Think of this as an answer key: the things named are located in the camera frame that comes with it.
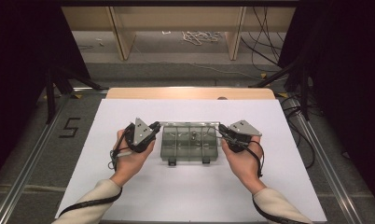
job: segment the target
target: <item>black panel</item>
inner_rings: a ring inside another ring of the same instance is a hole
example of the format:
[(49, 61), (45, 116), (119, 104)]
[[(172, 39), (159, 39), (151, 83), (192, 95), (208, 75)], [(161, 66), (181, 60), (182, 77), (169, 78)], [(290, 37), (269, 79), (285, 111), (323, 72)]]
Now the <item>black panel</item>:
[(307, 40), (313, 25), (317, 22), (321, 13), (326, 8), (323, 4), (308, 4), (298, 6), (295, 9), (289, 29), (286, 33), (283, 50), (278, 60), (278, 65), (282, 68), (288, 66), (296, 60), (301, 49)]
[(314, 89), (375, 196), (375, 1), (337, 1), (333, 8)]
[(0, 1), (0, 168), (54, 65), (89, 77), (60, 7)]

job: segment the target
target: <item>black strap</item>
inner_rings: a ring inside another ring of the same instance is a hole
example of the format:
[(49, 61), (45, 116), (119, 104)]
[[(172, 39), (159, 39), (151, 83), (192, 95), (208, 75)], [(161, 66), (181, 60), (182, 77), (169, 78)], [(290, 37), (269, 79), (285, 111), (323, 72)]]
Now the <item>black strap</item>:
[(73, 204), (73, 205), (65, 208), (64, 210), (62, 210), (59, 217), (62, 216), (66, 212), (76, 210), (76, 209), (79, 209), (79, 208), (85, 208), (85, 207), (91, 207), (91, 206), (100, 205), (100, 204), (112, 203), (120, 197), (122, 191), (123, 191), (123, 188), (120, 189), (120, 192), (117, 195), (115, 195), (113, 197), (110, 197), (110, 198), (104, 198), (104, 199), (98, 199), (98, 200), (92, 200), (92, 201), (87, 201), (87, 202), (83, 202), (83, 203)]
[(260, 209), (260, 207), (257, 205), (257, 203), (254, 200), (254, 195), (252, 195), (252, 202), (254, 202), (256, 210), (266, 219), (271, 220), (276, 223), (282, 223), (282, 224), (307, 224), (306, 222), (299, 222), (292, 219), (288, 219), (286, 217), (276, 217), (273, 215), (270, 215), (268, 213), (265, 213), (263, 210)]
[(257, 177), (261, 178), (263, 176), (263, 174), (261, 173), (261, 170), (263, 168), (263, 164), (264, 164), (264, 150), (263, 150), (263, 147), (262, 145), (257, 142), (257, 141), (250, 141), (250, 143), (253, 142), (253, 143), (256, 143), (259, 147), (260, 147), (260, 150), (262, 151), (263, 153), (263, 162), (260, 162), (260, 158), (257, 156), (257, 154), (255, 152), (253, 152), (249, 147), (247, 146), (243, 146), (243, 148), (249, 152), (249, 154), (251, 154), (256, 160), (257, 160)]

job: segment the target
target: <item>transparent container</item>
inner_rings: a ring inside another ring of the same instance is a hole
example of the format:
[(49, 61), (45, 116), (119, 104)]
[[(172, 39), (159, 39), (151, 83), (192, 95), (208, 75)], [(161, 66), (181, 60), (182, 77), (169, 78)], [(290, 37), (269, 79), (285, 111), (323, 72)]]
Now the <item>transparent container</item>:
[(216, 122), (164, 123), (161, 158), (169, 165), (177, 161), (202, 161), (217, 159)]

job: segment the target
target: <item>white tabletop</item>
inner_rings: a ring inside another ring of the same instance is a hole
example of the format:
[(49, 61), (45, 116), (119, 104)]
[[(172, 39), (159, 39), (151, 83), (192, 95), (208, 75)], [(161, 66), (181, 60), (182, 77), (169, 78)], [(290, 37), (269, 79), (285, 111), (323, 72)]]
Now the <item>white tabletop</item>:
[[(107, 168), (116, 131), (135, 118), (154, 121), (219, 121), (245, 119), (263, 133), (262, 180), (281, 191), (314, 222), (326, 217), (302, 163), (277, 100), (120, 100), (101, 102), (58, 214), (113, 171)], [(135, 222), (263, 222), (251, 194), (231, 172), (221, 148), (210, 165), (179, 162), (169, 167), (160, 157), (162, 130), (141, 172), (123, 188), (103, 220)]]

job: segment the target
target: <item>white sleeve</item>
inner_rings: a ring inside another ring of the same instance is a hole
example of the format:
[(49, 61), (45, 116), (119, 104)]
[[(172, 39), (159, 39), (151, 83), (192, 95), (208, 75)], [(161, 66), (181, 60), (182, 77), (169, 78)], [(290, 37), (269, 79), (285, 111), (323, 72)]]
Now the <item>white sleeve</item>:
[(262, 189), (253, 196), (253, 200), (257, 211), (265, 217), (269, 223), (281, 222), (273, 220), (292, 220), (297, 223), (312, 223), (307, 217), (302, 215), (282, 193), (275, 189)]
[[(94, 189), (81, 197), (76, 203), (114, 197), (120, 193), (120, 187), (110, 179), (100, 180)], [(75, 209), (62, 214), (53, 224), (99, 223), (112, 203), (99, 204)]]

